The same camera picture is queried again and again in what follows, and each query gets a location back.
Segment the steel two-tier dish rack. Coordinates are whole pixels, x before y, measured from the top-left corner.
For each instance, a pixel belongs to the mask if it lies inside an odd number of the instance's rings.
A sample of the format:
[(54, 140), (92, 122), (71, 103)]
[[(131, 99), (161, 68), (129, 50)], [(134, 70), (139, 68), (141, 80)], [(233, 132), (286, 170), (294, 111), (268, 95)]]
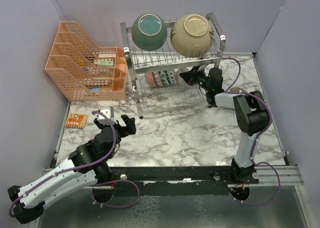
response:
[(160, 49), (142, 50), (131, 38), (132, 27), (124, 22), (120, 24), (130, 86), (140, 119), (154, 113), (207, 104), (205, 95), (196, 86), (175, 83), (151, 87), (145, 78), (146, 73), (152, 74), (159, 71), (178, 71), (194, 66), (205, 68), (210, 64), (218, 67), (225, 51), (226, 36), (213, 12), (207, 13), (205, 18), (213, 26), (214, 40), (210, 50), (199, 58), (183, 57), (174, 50), (169, 39)]

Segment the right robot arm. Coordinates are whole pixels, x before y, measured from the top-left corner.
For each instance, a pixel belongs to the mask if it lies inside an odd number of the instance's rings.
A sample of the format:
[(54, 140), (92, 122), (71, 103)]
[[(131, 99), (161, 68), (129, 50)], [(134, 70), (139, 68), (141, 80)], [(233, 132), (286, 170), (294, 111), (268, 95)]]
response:
[(260, 91), (225, 91), (223, 73), (219, 68), (211, 68), (208, 75), (199, 71), (199, 66), (181, 72), (179, 77), (189, 86), (198, 85), (205, 90), (210, 107), (229, 108), (235, 111), (236, 121), (241, 130), (240, 142), (235, 157), (231, 161), (229, 177), (240, 184), (255, 172), (253, 161), (259, 137), (271, 125), (270, 109)]

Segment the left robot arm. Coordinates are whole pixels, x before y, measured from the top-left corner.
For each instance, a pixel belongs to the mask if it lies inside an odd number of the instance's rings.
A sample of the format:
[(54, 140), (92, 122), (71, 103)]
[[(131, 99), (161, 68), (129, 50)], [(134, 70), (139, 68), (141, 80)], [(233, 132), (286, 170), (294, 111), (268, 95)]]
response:
[(94, 123), (100, 129), (92, 140), (78, 146), (56, 168), (25, 186), (13, 185), (7, 192), (12, 204), (8, 214), (21, 224), (39, 218), (50, 205), (72, 192), (90, 186), (113, 186), (114, 179), (107, 161), (114, 157), (116, 146), (136, 133), (135, 118), (123, 114), (125, 126), (100, 111)]

